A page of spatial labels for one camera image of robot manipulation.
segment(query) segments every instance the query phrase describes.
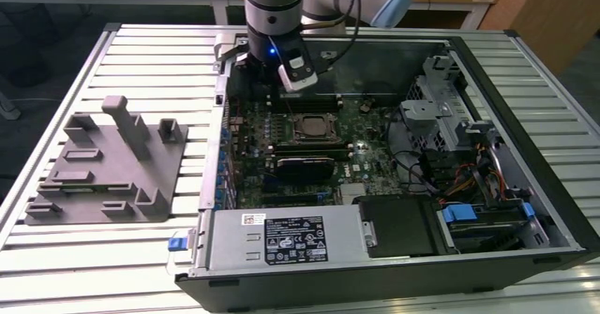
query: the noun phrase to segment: aluminum extrusion table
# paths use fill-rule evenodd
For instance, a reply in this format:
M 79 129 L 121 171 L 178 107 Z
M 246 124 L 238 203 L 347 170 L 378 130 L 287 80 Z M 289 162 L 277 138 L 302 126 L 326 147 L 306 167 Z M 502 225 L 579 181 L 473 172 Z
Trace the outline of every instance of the aluminum extrusion table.
M 217 35 L 243 27 L 111 26 L 93 50 L 74 86 L 0 208 L 0 308 L 3 313 L 203 313 L 177 287 L 190 253 L 167 251 L 167 240 L 195 227 L 206 134 L 214 92 L 226 77 L 214 71 Z M 600 231 L 600 128 L 519 37 L 505 32 L 377 30 L 363 34 L 461 35 L 553 169 Z M 66 117 L 101 112 L 107 95 L 125 95 L 149 124 L 177 118 L 190 128 L 173 217 L 165 223 L 25 225 L 25 208 L 53 168 L 67 135 Z M 481 114 L 482 103 L 474 98 Z M 541 274 L 502 291 L 370 301 L 278 313 L 598 313 L 600 260 Z

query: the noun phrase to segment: blue connector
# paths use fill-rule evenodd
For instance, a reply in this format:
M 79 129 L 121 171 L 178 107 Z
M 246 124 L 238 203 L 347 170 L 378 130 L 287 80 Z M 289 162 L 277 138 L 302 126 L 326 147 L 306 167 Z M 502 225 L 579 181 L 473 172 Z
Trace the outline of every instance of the blue connector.
M 535 210 L 534 210 L 533 205 L 530 203 L 525 202 L 522 204 L 522 207 L 523 207 L 523 212 L 526 212 L 527 218 L 529 219 L 535 218 Z
M 170 252 L 187 251 L 189 250 L 189 238 L 171 238 L 170 239 Z
M 442 215 L 447 223 L 455 221 L 477 221 L 478 215 L 471 204 L 457 204 L 449 205 L 445 210 L 442 210 Z
M 226 128 L 222 129 L 222 139 L 230 140 L 230 130 L 227 130 Z

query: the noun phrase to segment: robotic arm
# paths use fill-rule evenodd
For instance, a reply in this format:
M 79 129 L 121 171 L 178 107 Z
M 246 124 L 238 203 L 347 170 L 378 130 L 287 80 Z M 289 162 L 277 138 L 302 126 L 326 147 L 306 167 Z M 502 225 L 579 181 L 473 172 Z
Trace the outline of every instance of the robotic arm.
M 277 71 L 290 93 L 318 83 L 319 69 L 302 39 L 303 30 L 319 32 L 335 27 L 347 16 L 375 27 L 395 27 L 413 3 L 413 0 L 365 1 L 362 4 L 362 0 L 246 0 L 249 57 L 267 72 Z

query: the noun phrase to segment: floor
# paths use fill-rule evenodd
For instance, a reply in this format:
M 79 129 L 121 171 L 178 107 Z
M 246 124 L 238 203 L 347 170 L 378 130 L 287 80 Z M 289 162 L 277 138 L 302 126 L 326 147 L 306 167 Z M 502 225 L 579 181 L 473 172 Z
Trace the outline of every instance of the floor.
M 214 24 L 213 9 L 207 6 L 93 6 L 49 5 L 49 12 L 61 31 L 62 41 L 42 48 L 43 59 L 53 70 L 53 77 L 43 84 L 17 88 L 0 77 L 2 92 L 15 101 L 22 111 L 18 121 L 0 119 L 0 201 L 9 193 L 13 178 L 37 146 L 59 102 L 78 76 L 82 65 L 109 22 L 150 24 Z M 243 11 L 230 9 L 234 25 L 243 25 Z M 7 21 L 0 18 L 0 28 Z M 561 80 L 595 120 L 600 123 L 600 38 L 595 38 L 578 56 Z M 21 100 L 45 98 L 51 100 Z

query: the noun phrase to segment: warning label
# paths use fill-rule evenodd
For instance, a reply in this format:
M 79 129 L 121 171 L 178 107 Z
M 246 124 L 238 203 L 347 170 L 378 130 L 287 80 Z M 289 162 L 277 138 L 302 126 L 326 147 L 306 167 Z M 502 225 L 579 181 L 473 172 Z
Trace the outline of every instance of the warning label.
M 323 217 L 266 219 L 265 247 L 270 265 L 327 261 Z

